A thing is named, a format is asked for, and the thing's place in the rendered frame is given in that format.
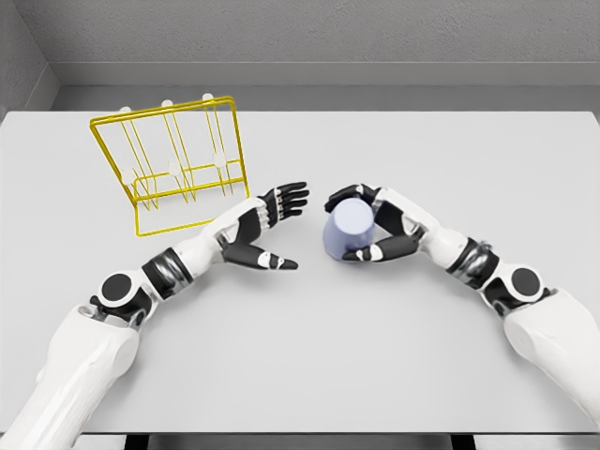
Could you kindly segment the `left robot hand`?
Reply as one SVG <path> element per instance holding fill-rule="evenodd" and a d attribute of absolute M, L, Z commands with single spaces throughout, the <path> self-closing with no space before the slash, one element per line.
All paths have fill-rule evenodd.
<path fill-rule="evenodd" d="M 298 263 L 257 247 L 254 243 L 280 221 L 298 217 L 308 204 L 306 182 L 273 187 L 251 197 L 216 220 L 215 238 L 225 263 L 258 270 L 296 270 Z"/>

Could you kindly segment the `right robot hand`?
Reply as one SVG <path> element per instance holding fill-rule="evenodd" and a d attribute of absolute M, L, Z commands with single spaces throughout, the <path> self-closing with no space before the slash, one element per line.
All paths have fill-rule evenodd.
<path fill-rule="evenodd" d="M 373 242 L 356 251 L 348 251 L 342 257 L 347 262 L 385 262 L 414 254 L 425 231 L 418 226 L 414 232 L 405 231 L 403 212 L 378 195 L 383 190 L 371 188 L 364 184 L 351 185 L 332 194 L 324 206 L 330 214 L 340 202 L 350 198 L 358 198 L 367 203 L 374 216 Z"/>

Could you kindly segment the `pale blue cup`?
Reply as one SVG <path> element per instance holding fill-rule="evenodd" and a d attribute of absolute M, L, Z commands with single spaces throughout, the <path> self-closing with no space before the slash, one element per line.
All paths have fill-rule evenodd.
<path fill-rule="evenodd" d="M 341 261 L 348 251 L 356 251 L 373 242 L 374 216 L 371 207 L 358 198 L 343 200 L 334 207 L 323 227 L 326 253 Z"/>

